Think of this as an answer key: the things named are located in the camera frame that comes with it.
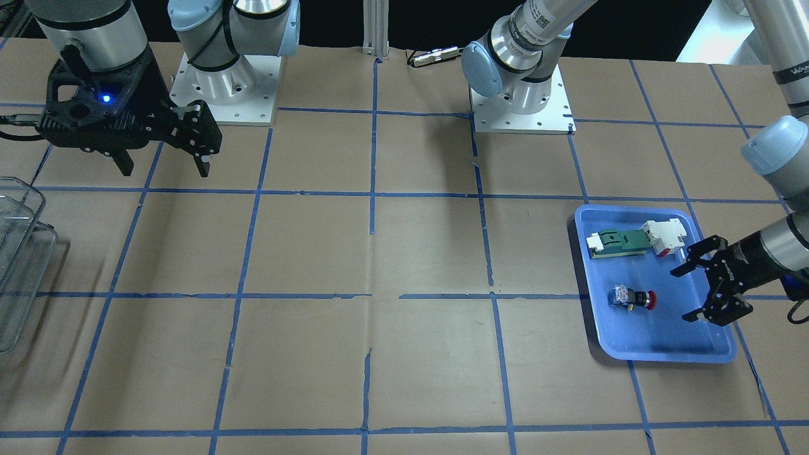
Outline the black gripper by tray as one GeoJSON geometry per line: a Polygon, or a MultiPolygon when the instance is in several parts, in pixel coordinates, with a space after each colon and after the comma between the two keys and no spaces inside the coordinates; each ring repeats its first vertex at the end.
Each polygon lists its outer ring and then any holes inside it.
{"type": "Polygon", "coordinates": [[[745,292],[775,279],[775,263],[761,239],[753,233],[729,245],[722,236],[706,237],[686,248],[685,261],[671,270],[671,276],[683,277],[705,269],[710,291],[705,304],[682,314],[685,322],[705,322],[727,326],[754,311],[745,292]]]}

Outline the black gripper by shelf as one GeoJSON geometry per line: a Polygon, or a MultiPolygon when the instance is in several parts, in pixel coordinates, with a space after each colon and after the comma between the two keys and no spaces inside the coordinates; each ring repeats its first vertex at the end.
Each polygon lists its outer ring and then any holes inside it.
{"type": "Polygon", "coordinates": [[[134,168],[129,149],[171,133],[171,146],[193,158],[202,178],[220,152],[222,133],[204,100],[176,106],[151,48],[124,66],[92,71],[79,48],[63,48],[50,70],[37,133],[58,147],[108,152],[123,176],[134,168]]]}

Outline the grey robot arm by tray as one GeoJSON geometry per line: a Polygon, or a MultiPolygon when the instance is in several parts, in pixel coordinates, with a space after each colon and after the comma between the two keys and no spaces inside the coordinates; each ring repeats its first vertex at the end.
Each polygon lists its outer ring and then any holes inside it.
{"type": "Polygon", "coordinates": [[[792,299],[807,298],[807,100],[808,44],[806,1],[746,1],[746,11],[780,87],[789,114],[772,122],[742,147],[752,170],[772,185],[791,212],[734,244],[720,236],[688,246],[675,277],[705,271],[705,302],[683,315],[685,322],[725,326],[751,314],[745,292],[780,280],[785,290],[797,282],[792,299]]]}

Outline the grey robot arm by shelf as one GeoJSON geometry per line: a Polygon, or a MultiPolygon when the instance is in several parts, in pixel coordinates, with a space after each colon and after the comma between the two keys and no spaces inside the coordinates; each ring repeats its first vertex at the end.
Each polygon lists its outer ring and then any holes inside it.
{"type": "Polygon", "coordinates": [[[125,176],[130,150],[165,142],[190,155],[203,178],[210,174],[222,133],[204,100],[174,103],[133,2],[26,5],[58,53],[35,124],[44,140],[108,157],[125,176]]]}

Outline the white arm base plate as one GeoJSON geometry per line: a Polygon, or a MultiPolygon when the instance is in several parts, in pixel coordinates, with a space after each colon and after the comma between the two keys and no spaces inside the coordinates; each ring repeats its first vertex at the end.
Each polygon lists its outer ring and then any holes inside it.
{"type": "Polygon", "coordinates": [[[540,83],[518,81],[495,96],[469,89],[477,133],[574,135],[574,116],[560,67],[540,83]]]}
{"type": "Polygon", "coordinates": [[[204,100],[220,126],[272,126],[285,59],[246,55],[234,66],[204,72],[182,60],[171,86],[177,106],[204,100]]]}

